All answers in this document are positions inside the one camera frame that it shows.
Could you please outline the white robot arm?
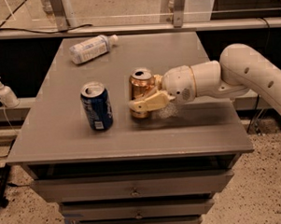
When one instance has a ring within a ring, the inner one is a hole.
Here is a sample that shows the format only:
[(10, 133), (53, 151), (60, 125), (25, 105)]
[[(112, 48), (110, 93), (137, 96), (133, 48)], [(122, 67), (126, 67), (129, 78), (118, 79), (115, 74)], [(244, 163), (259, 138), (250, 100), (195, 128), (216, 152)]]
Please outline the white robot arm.
[(235, 43), (219, 59), (178, 66), (157, 75), (153, 88), (133, 99), (135, 112), (151, 112), (172, 102), (183, 105), (197, 97), (235, 98), (249, 91), (260, 95), (281, 116), (281, 69), (248, 45)]

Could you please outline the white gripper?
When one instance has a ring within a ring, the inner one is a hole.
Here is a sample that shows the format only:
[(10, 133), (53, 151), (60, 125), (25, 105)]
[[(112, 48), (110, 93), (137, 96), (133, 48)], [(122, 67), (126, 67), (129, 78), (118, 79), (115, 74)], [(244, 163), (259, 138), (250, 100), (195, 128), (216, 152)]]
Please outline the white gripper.
[(165, 108), (172, 101), (182, 105), (193, 102), (196, 97), (196, 86), (193, 71), (189, 66), (179, 66), (167, 71), (166, 74), (154, 75), (154, 85), (160, 90), (148, 97), (131, 100), (128, 103), (130, 109), (135, 112), (151, 112)]

